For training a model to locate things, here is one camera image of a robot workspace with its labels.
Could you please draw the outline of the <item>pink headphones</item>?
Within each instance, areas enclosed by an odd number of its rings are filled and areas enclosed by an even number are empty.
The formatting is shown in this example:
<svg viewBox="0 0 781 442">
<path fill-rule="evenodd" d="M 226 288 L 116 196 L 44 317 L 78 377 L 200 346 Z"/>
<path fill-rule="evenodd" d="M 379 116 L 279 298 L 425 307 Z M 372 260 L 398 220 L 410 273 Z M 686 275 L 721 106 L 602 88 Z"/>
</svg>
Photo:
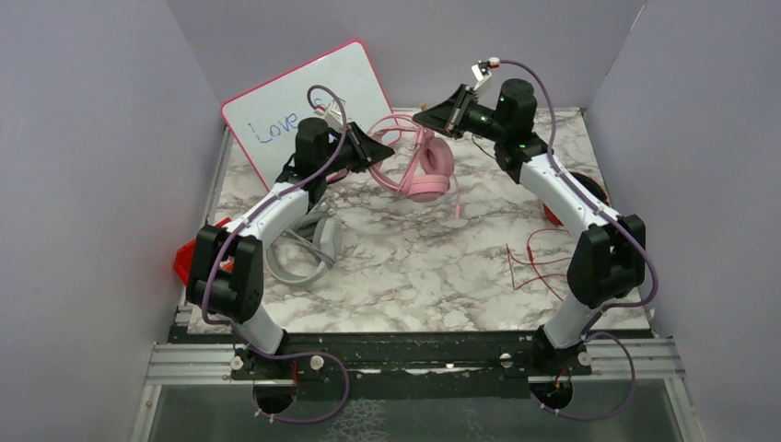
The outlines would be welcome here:
<svg viewBox="0 0 781 442">
<path fill-rule="evenodd" d="M 382 162 L 371 166 L 369 174 L 375 182 L 416 203 L 434 202 L 454 185 L 459 204 L 460 185 L 455 159 L 448 143 L 433 131 L 415 123 L 411 116 L 401 113 L 382 117 L 369 129 L 370 136 L 377 141 L 391 132 L 413 134 L 413 153 L 399 180 L 393 180 L 381 171 Z"/>
</svg>

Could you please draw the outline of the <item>grey white headphones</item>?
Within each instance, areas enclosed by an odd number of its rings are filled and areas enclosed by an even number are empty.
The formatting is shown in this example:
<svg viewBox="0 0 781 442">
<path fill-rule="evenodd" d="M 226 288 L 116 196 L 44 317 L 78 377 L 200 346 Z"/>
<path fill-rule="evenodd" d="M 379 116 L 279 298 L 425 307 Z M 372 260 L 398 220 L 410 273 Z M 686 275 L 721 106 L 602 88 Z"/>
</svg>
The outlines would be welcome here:
<svg viewBox="0 0 781 442">
<path fill-rule="evenodd" d="M 285 285 L 304 287 L 320 280 L 337 263 L 343 249 L 341 220 L 326 210 L 313 210 L 285 228 L 283 234 L 265 251 L 272 276 Z M 303 258 L 308 273 L 296 274 L 286 267 Z"/>
</svg>

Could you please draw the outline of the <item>red black headphones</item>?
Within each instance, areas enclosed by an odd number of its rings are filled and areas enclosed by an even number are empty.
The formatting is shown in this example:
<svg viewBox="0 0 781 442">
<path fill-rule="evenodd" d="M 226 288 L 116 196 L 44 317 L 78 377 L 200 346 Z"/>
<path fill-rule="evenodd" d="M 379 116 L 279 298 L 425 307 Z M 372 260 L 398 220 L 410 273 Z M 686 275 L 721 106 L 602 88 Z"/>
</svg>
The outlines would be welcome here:
<svg viewBox="0 0 781 442">
<path fill-rule="evenodd" d="M 593 195 L 599 201 L 607 205 L 610 204 L 609 196 L 607 192 L 602 188 L 601 185 L 599 185 L 599 183 L 596 180 L 580 172 L 571 172 L 571 175 L 577 182 L 579 182 L 591 195 Z M 547 204 L 542 205 L 542 210 L 545 218 L 553 226 L 561 227 L 563 225 L 561 220 L 554 214 L 554 212 L 549 208 Z"/>
</svg>

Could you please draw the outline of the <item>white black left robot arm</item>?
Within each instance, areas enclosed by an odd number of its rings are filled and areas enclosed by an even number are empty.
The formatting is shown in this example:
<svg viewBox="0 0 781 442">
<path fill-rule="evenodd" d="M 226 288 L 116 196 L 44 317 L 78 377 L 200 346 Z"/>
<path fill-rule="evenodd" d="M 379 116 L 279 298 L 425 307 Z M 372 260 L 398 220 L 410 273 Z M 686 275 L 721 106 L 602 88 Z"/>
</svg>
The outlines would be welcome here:
<svg viewBox="0 0 781 442">
<path fill-rule="evenodd" d="M 254 365 L 268 378 L 285 374 L 289 353 L 285 330 L 262 306 L 263 259 L 267 248 L 321 200 L 329 175 L 360 173 L 392 157 L 391 147 L 349 122 L 336 130 L 318 117 L 297 127 L 295 151 L 274 186 L 249 212 L 223 227 L 205 225 L 194 240 L 186 283 L 188 302 L 200 306 L 257 351 Z"/>
</svg>

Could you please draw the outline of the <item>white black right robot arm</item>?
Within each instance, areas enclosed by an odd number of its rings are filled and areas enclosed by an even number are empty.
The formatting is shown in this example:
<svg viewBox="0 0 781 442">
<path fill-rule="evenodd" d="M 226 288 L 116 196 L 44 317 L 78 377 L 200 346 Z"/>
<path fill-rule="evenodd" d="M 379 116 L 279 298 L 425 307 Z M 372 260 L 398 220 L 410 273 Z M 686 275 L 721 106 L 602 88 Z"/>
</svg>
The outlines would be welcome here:
<svg viewBox="0 0 781 442">
<path fill-rule="evenodd" d="M 567 364 L 566 349 L 580 344 L 600 308 L 644 282 L 646 228 L 638 216 L 620 215 L 573 178 L 535 133 L 536 110 L 532 84 L 514 78 L 502 84 L 494 108 L 479 104 L 473 88 L 462 85 L 413 119 L 453 139 L 472 133 L 493 142 L 497 165 L 547 205 L 576 240 L 566 273 L 570 293 L 531 350 L 533 366 L 552 375 Z"/>
</svg>

